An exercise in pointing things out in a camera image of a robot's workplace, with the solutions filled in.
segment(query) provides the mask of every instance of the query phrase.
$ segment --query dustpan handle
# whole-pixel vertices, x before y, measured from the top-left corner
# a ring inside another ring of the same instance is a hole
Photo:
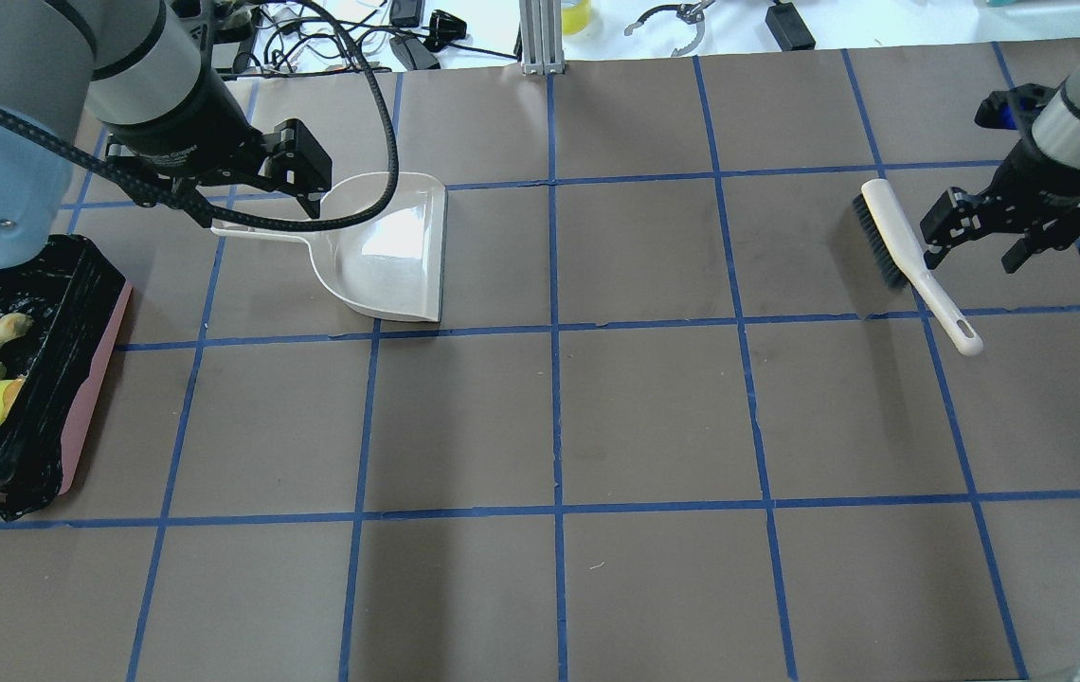
[[[216,237],[235,237],[238,239],[261,239],[261,241],[294,241],[297,244],[309,244],[301,233],[275,232],[271,229],[258,229],[256,227],[215,227],[212,226],[212,233]]]

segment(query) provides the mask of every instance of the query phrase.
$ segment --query power adapter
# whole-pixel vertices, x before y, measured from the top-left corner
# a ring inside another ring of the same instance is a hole
[[[767,25],[775,42],[780,44],[780,50],[782,52],[813,50],[816,43],[814,35],[809,34],[809,27],[801,21],[797,8],[780,0],[773,0],[773,3],[768,8]]]
[[[413,35],[394,35],[389,39],[393,55],[411,72],[440,68],[440,57],[432,55],[422,41]]]
[[[394,27],[418,27],[422,23],[422,0],[392,0],[389,23]]]

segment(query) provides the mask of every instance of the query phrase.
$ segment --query yellow container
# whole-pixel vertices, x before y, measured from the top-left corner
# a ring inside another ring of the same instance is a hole
[[[561,0],[561,32],[575,35],[591,23],[591,0]]]

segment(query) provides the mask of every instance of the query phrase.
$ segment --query black device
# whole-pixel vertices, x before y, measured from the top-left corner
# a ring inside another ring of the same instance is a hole
[[[389,23],[394,27],[422,26],[422,0],[392,0]]]
[[[431,12],[431,35],[422,44],[431,52],[438,52],[448,46],[449,42],[468,38],[468,22],[455,14],[435,10]]]
[[[389,39],[389,44],[392,46],[393,55],[396,55],[401,64],[411,72],[440,68],[440,59],[413,35],[394,35]]]
[[[816,43],[814,35],[809,34],[809,27],[801,21],[800,12],[794,4],[777,0],[768,8],[766,22],[781,51],[813,50]]]

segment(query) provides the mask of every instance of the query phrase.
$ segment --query electrical cable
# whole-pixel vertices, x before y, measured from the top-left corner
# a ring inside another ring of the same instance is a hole
[[[372,17],[375,17],[377,13],[382,12],[382,10],[388,4],[389,4],[389,0],[381,0],[379,8],[376,8],[374,10],[374,12],[370,12],[369,14],[367,14],[367,16],[363,17],[363,19],[360,23],[364,23],[364,25],[365,25],[367,22],[370,22]],[[362,39],[363,39],[363,36],[360,36],[359,39],[357,39],[361,44],[362,44]],[[366,56],[366,55],[375,55],[375,53],[380,52],[380,50],[383,49],[384,43],[387,41],[388,41],[388,38],[381,38],[380,41],[376,43],[375,48],[372,48],[372,49],[364,48],[363,49],[363,55],[364,56]]]
[[[303,10],[297,13],[297,16],[295,18],[282,22],[271,16],[271,13],[267,12],[265,9],[258,8],[258,12],[262,14],[266,21],[271,22],[271,26],[274,27],[274,31],[270,36],[268,36],[268,38],[266,39],[266,44],[264,44],[262,46],[262,62],[264,64],[270,65],[271,68],[279,70],[281,66],[281,55],[283,55],[283,51],[286,49],[286,42],[283,39],[283,36],[285,34],[289,34],[289,31],[294,30],[295,27],[298,26],[298,22],[303,16]],[[271,43],[274,42],[275,36],[279,36],[280,48],[271,51]]]
[[[248,56],[251,59],[254,61],[254,65],[258,67],[258,75],[266,72],[266,66],[262,66],[262,61],[258,59],[258,55],[255,55],[255,53],[251,52],[249,50],[242,50],[241,52],[237,52],[235,55],[233,55],[233,66],[232,66],[233,75],[238,75],[237,61],[241,59],[241,55]]]
[[[379,27],[370,27],[370,29],[364,31],[364,34],[359,37],[359,41],[362,42],[362,40],[365,40],[368,35],[374,35],[374,34],[409,35],[413,36],[413,38],[418,38],[419,40],[431,38],[430,35],[415,34],[411,30],[402,29],[402,27],[379,26]],[[441,40],[437,38],[435,39],[435,42],[442,44],[442,46],[445,48],[455,48],[457,50],[476,52],[481,53],[481,55],[491,55],[492,57],[504,57],[505,59],[511,59],[513,62],[518,61],[518,58],[515,55],[507,55],[505,52],[496,52],[494,50],[485,50],[484,48],[474,48],[472,46],[472,44],[461,44],[460,42],[453,42],[451,40]]]
[[[265,72],[265,73],[245,72],[245,73],[228,75],[228,77],[222,77],[222,78],[225,80],[241,80],[249,78],[274,80],[280,78],[319,78],[319,77],[325,77],[325,75],[337,75],[345,72],[360,72],[360,71],[359,69],[341,68],[341,69],[332,69],[328,70],[327,72]],[[392,72],[392,69],[389,68],[388,66],[372,66],[372,72],[377,72],[377,73]]]
[[[268,0],[249,1],[252,4],[266,4]],[[48,133],[48,131],[38,128],[32,122],[13,116],[13,113],[4,111],[2,108],[0,108],[0,126],[12,131],[12,133],[19,134],[21,137],[38,144],[39,147],[54,152],[59,158],[72,161],[73,164],[116,183],[120,187],[133,189],[137,195],[149,197],[149,199],[153,199],[156,202],[163,203],[168,208],[186,211],[192,217],[235,222],[237,224],[249,227],[279,230],[279,232],[323,232],[323,230],[341,229],[366,222],[380,215],[380,212],[389,206],[389,202],[391,202],[393,195],[397,191],[400,160],[397,160],[397,137],[393,134],[392,130],[392,117],[389,115],[389,108],[384,104],[379,82],[376,82],[375,73],[372,72],[370,66],[367,65],[366,57],[363,56],[363,52],[359,50],[359,45],[351,38],[349,31],[346,30],[346,27],[341,25],[341,22],[334,18],[333,14],[328,13],[322,5],[316,4],[314,0],[293,1],[294,3],[305,5],[305,8],[312,10],[320,17],[323,17],[333,27],[334,34],[340,36],[341,40],[347,43],[347,48],[352,52],[355,62],[359,62],[359,68],[361,68],[364,77],[366,77],[367,85],[372,89],[372,98],[375,99],[376,111],[380,113],[380,122],[383,124],[384,131],[384,144],[389,151],[389,179],[386,182],[381,197],[376,199],[376,202],[372,203],[370,206],[363,209],[363,211],[351,213],[351,215],[343,217],[310,220],[288,220],[255,216],[251,215],[251,213],[212,205],[203,197],[174,195],[171,190],[151,185],[151,183],[141,180],[140,177],[136,177],[132,173],[123,172],[123,170],[107,164],[106,161],[78,149],[72,143],[65,142],[65,139],[60,139],[57,135]]]
[[[330,40],[334,44],[336,44],[336,46],[339,46],[339,53],[337,53],[337,55],[334,56],[322,55],[322,53],[318,52],[314,48],[311,46],[311,44],[309,44],[310,40],[316,40],[316,39]],[[297,53],[301,48],[311,51],[313,55],[323,57],[323,59],[327,61],[346,59],[346,53],[341,51],[341,42],[339,39],[337,39],[337,36],[332,34],[306,34],[303,30],[300,30],[300,40],[297,40],[297,42],[295,42],[295,44],[293,44],[293,46],[289,48],[288,51],[283,53],[282,64],[289,65],[289,62],[292,62],[292,57],[295,56],[295,53]],[[349,59],[347,59],[347,66],[350,66]]]

